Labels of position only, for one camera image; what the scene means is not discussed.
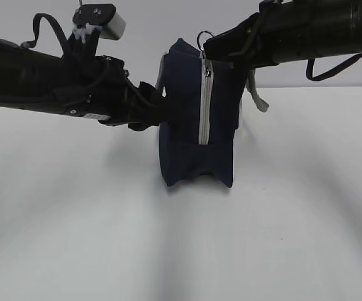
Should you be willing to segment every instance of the white table surface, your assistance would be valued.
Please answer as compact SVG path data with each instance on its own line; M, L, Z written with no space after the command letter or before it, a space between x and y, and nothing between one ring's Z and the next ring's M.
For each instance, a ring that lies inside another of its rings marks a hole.
M0 108L0 300L362 300L362 88L260 90L232 189L157 129Z

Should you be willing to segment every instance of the bag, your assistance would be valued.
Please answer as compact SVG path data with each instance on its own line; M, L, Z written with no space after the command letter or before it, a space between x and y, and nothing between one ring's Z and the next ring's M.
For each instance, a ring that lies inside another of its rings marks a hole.
M168 101L181 107L177 121L159 128L160 167L167 186L214 175L232 187L234 134L245 86L265 112L269 105L256 93L254 70L207 60L183 39L163 56L156 88L165 89Z

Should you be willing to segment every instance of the zipper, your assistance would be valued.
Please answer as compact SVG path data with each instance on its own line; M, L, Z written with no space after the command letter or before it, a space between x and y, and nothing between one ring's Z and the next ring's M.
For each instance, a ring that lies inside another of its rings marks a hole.
M213 88L212 62L202 54L202 84L200 89L199 144L209 144L210 133L210 100Z

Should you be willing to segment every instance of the zipper pull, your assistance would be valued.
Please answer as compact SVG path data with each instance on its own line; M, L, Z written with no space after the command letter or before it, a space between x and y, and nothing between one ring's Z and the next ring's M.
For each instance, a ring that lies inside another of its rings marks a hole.
M205 77L211 77L212 76L212 70L210 69L210 62L206 57L204 56L204 62L205 62Z

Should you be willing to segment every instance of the black strap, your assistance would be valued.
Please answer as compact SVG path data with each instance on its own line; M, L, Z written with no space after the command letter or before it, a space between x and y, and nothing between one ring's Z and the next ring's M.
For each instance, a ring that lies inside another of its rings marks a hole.
M71 47L68 43L67 37L64 34L63 30L59 22L57 22L54 17L50 16L49 14L36 14L33 19L33 32L35 34L35 40L27 41L21 44L22 48L34 48L39 40L39 32L40 32L40 25L42 18L46 19L50 26L52 27L56 37L61 45L61 49L63 50L64 58L71 60Z
M323 80L327 80L328 78L335 77L337 74L341 73L345 69L348 69L350 66L357 63L362 58L362 53L358 55L354 55L351 58L347 59L346 61L339 64L337 67L334 67L330 71L327 71L323 74L320 74L316 77L313 76L313 68L315 59L311 59L308 61L308 67L306 68L306 77L308 80L313 82L321 82Z

